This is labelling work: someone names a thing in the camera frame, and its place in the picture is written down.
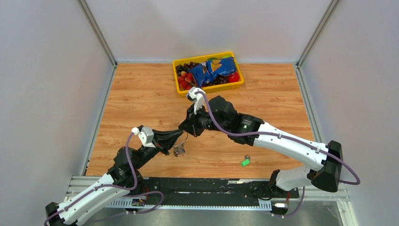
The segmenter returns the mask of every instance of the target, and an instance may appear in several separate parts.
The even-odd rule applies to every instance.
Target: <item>blue snack bag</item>
[[[218,75],[227,76],[237,71],[233,57],[208,60],[207,68],[213,79],[215,79],[215,77]]]
[[[206,62],[203,62],[194,68],[190,69],[188,72],[192,73],[195,82],[199,88],[205,86],[206,84],[210,83],[214,80],[211,78],[211,75],[208,72]]]

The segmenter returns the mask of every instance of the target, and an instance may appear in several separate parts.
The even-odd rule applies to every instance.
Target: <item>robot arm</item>
[[[51,226],[83,225],[92,215],[115,199],[127,194],[139,194],[142,188],[134,188],[143,180],[138,169],[159,152],[169,155],[169,149],[173,147],[183,131],[179,129],[156,131],[150,127],[140,126],[133,128],[132,133],[138,135],[143,143],[138,150],[128,148],[128,155],[135,169],[136,182],[128,163],[126,149],[122,147],[114,158],[114,165],[93,185],[66,202],[60,204],[52,202],[46,206],[48,217],[62,211],[49,220]]]
[[[203,90],[193,87],[187,98],[193,104],[187,109],[186,119],[179,129],[194,137],[207,130],[220,129],[214,124],[209,112],[203,106]],[[314,185],[329,192],[336,192],[341,174],[341,164],[320,152],[331,153],[342,159],[341,144],[331,141],[328,145],[306,140],[279,130],[262,119],[238,113],[230,102],[221,96],[209,100],[209,108],[214,120],[228,137],[239,144],[269,148],[304,164],[291,170],[276,170],[272,173],[269,185],[289,191],[299,186]]]

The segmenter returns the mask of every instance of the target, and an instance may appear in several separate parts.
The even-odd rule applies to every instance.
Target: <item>wooden floor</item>
[[[208,93],[223,96],[240,113],[259,117],[286,132],[313,139],[301,92],[292,65],[240,64],[245,83],[234,90]],[[185,119],[191,102],[179,97],[172,64],[119,64],[97,140],[87,170],[102,175],[113,165],[118,149],[125,145],[132,127],[144,125],[172,130]],[[133,137],[130,147],[141,143]],[[144,165],[144,177],[270,178],[273,170],[287,170],[300,162],[275,151],[239,145],[225,134],[204,131],[189,136],[185,156],[159,153]],[[251,163],[242,167],[244,156]]]

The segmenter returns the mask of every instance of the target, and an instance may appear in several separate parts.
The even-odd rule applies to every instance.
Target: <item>plastic basket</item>
[[[188,90],[183,90],[179,86],[179,83],[177,82],[177,71],[176,71],[176,66],[177,65],[188,64],[191,61],[196,62],[196,63],[201,63],[201,62],[204,62],[204,61],[208,60],[211,57],[222,58],[222,57],[227,57],[227,56],[234,57],[234,62],[236,64],[237,72],[239,74],[239,81],[232,82],[232,83],[215,85],[215,86],[207,86],[207,87],[203,87],[201,89],[203,89],[207,93],[212,93],[212,92],[216,92],[216,91],[220,91],[220,90],[235,89],[235,88],[240,87],[244,83],[244,78],[242,77],[241,70],[239,69],[239,66],[238,66],[238,63],[236,61],[236,58],[235,58],[235,56],[234,56],[234,54],[232,52],[224,52],[224,53],[215,53],[215,54],[210,54],[210,55],[203,55],[203,56],[196,56],[196,57],[190,57],[190,58],[174,60],[172,65],[173,65],[173,71],[174,71],[174,74],[175,74],[175,83],[176,83],[177,93],[181,97],[185,97],[187,92],[188,92]]]

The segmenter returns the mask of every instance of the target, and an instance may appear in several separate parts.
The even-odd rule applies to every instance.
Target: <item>small metal part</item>
[[[186,138],[182,142],[180,142],[179,144],[173,146],[173,155],[175,157],[179,156],[180,154],[186,153],[186,151],[184,149],[184,143],[187,140],[187,138],[188,138],[188,133],[187,133]]]

